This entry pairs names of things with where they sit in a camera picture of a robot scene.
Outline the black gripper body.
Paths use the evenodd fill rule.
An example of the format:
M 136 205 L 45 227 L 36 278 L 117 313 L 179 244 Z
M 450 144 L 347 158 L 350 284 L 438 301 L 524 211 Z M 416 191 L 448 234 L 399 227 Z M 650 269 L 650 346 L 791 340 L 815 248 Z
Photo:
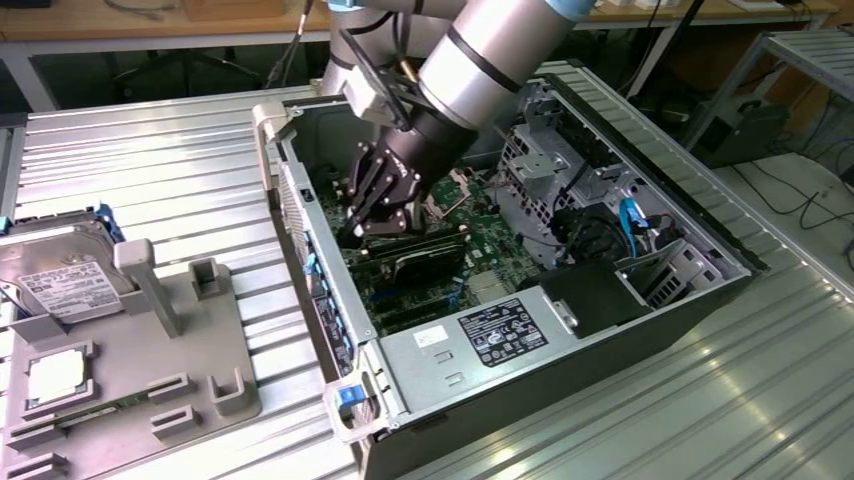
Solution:
M 415 128 L 408 131 L 386 128 L 379 137 L 379 155 L 391 160 L 382 179 L 391 176 L 394 180 L 384 197 L 388 200 L 423 197 L 476 139 L 478 132 L 467 129 L 452 128 L 431 138 Z

